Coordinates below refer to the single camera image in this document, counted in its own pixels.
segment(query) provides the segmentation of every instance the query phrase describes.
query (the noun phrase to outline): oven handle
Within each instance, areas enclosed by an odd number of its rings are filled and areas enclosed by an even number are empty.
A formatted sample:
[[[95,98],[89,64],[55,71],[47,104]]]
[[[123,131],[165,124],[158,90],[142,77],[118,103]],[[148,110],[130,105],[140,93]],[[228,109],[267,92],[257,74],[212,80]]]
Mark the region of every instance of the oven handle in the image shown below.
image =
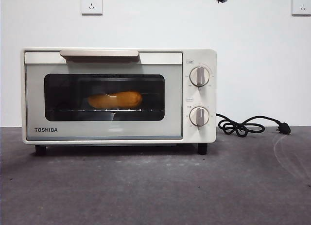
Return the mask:
[[[136,50],[61,50],[59,54],[67,61],[74,62],[138,62]]]

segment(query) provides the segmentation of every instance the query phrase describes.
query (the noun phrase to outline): power cord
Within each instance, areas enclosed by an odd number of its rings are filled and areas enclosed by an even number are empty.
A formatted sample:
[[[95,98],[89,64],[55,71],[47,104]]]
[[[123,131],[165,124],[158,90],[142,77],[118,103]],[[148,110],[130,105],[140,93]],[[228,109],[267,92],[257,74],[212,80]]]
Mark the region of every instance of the power cord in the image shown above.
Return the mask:
[[[247,136],[248,133],[255,133],[255,134],[259,134],[264,132],[265,128],[263,125],[258,124],[258,123],[248,123],[249,121],[252,121],[254,119],[258,119],[258,118],[262,118],[262,119],[267,119],[270,121],[274,121],[275,123],[278,124],[278,129],[277,131],[279,131],[281,134],[290,134],[291,133],[291,129],[289,127],[289,125],[287,123],[282,123],[276,119],[270,118],[270,117],[265,117],[265,116],[255,116],[255,117],[251,117],[245,121],[243,121],[242,123],[237,123],[231,119],[229,119],[228,117],[221,115],[221,114],[216,114],[218,117],[223,118],[223,120],[221,120],[218,123],[218,127],[220,129],[223,130],[223,132],[225,134],[232,134],[233,132],[236,132],[237,136],[244,138]],[[252,126],[252,127],[259,127],[259,130],[253,130],[253,129],[249,129],[247,128],[247,126]]]

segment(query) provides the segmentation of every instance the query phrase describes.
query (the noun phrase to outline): temperature knob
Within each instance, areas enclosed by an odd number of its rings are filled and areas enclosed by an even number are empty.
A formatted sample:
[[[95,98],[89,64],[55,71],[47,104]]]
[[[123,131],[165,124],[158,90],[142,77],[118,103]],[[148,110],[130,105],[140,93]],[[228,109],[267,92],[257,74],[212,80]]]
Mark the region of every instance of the temperature knob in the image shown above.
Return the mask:
[[[190,80],[195,86],[202,87],[209,81],[209,72],[203,66],[196,67],[190,72]]]
[[[196,126],[203,126],[208,122],[209,114],[208,111],[203,107],[195,107],[190,112],[190,121]]]

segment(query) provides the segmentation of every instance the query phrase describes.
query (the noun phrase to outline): baked bread roll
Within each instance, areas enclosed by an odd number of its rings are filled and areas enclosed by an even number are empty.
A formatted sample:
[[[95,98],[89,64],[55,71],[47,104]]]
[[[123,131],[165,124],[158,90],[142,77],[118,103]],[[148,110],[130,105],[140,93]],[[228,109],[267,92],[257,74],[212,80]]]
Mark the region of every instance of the baked bread roll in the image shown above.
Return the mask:
[[[88,104],[94,108],[135,108],[141,104],[142,95],[137,91],[124,91],[114,94],[91,95]]]

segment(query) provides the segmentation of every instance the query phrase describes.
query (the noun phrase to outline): wall socket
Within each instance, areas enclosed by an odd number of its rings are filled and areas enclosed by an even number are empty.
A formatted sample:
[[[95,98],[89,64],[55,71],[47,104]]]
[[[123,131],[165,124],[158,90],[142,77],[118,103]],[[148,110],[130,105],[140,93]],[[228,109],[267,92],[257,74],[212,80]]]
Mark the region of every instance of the wall socket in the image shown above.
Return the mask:
[[[292,0],[293,16],[311,16],[311,0]]]
[[[102,15],[103,0],[81,0],[82,15]]]

